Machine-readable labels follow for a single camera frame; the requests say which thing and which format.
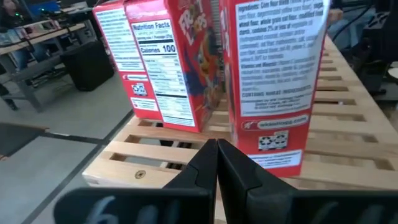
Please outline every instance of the cereal box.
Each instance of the cereal box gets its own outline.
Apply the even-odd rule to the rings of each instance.
[[[164,126],[201,131],[222,90],[210,0],[129,1],[126,15]]]
[[[139,55],[124,11],[124,1],[110,1],[93,9],[135,115],[161,119],[154,91]]]
[[[329,0],[220,0],[235,145],[277,176],[299,175]]]

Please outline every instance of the cartoon character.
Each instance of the cartoon character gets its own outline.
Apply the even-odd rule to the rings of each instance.
[[[197,61],[199,63],[200,75],[206,80],[207,85],[204,91],[205,106],[209,107],[209,109],[214,109],[220,97],[220,86],[218,85],[219,74],[217,68],[215,68],[217,73],[214,75],[214,79],[210,80],[210,72],[214,70],[211,66],[217,66],[217,64],[211,64],[211,62],[218,61],[216,36],[212,27],[207,29],[205,38],[200,43]]]
[[[216,48],[216,37],[214,30],[209,27],[203,41],[200,43],[198,53],[192,58],[184,48],[183,58],[188,66],[184,72],[188,93],[192,96],[203,96],[203,104],[195,108],[195,111],[205,108],[202,124],[210,117],[218,104],[221,96],[221,86],[218,84],[218,57]]]
[[[190,35],[193,39],[196,39],[197,33],[201,31],[201,25],[196,19],[200,15],[200,9],[198,4],[189,5],[189,12],[193,21],[193,26],[190,29]]]

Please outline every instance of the person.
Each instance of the person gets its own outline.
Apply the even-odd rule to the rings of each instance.
[[[23,26],[25,24],[31,23],[32,18],[29,17],[28,13],[20,7],[17,0],[0,0],[0,26],[9,29],[8,32],[14,32],[12,29],[17,26]],[[27,63],[29,60],[29,50],[27,48],[22,48],[15,50],[11,53],[16,61],[16,67],[18,70],[27,68]],[[32,54],[37,62],[44,61],[48,59],[47,49],[43,44],[34,44],[32,49]],[[6,87],[0,84],[0,96],[9,94]],[[18,110],[13,100],[5,100],[5,102],[10,106],[12,110]]]

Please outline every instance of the table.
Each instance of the table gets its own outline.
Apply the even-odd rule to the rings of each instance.
[[[76,24],[71,26],[69,30],[71,32],[82,29],[86,27],[84,23]],[[58,31],[49,30],[48,34],[46,33],[37,33],[37,34],[29,34],[31,44],[37,44],[49,39],[54,39],[55,37],[61,36],[63,34],[67,34],[68,29],[60,29]],[[55,40],[57,47],[63,52],[62,47],[58,40]],[[29,46],[27,42],[22,42],[18,44],[14,44],[8,47],[0,47],[0,63],[6,70],[6,72],[11,76],[11,80],[14,81],[18,88],[20,89],[22,96],[14,96],[14,95],[6,95],[2,96],[3,99],[11,99],[11,100],[27,100],[31,103],[31,105],[35,108],[37,112],[42,111],[42,105],[34,95],[35,89],[27,86],[25,80],[28,80],[34,76],[40,75],[41,73],[47,71],[48,69],[53,68],[54,66],[61,63],[61,59],[59,56],[52,57],[44,62],[37,63],[31,67],[24,69],[23,71],[16,72],[16,68],[14,63],[10,58],[10,53],[22,49],[24,47]]]
[[[302,173],[282,180],[298,189],[398,190],[398,133],[329,37],[320,68]],[[133,117],[83,171],[85,180],[98,187],[161,188],[208,139],[231,140],[225,98],[202,133],[157,123]],[[153,163],[143,165],[132,157]],[[223,212],[218,194],[216,223],[225,223]]]

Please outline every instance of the screw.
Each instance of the screw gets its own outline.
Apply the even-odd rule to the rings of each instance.
[[[147,174],[147,172],[145,172],[144,170],[139,170],[136,172],[136,179],[141,179],[143,177],[145,177],[145,174]]]

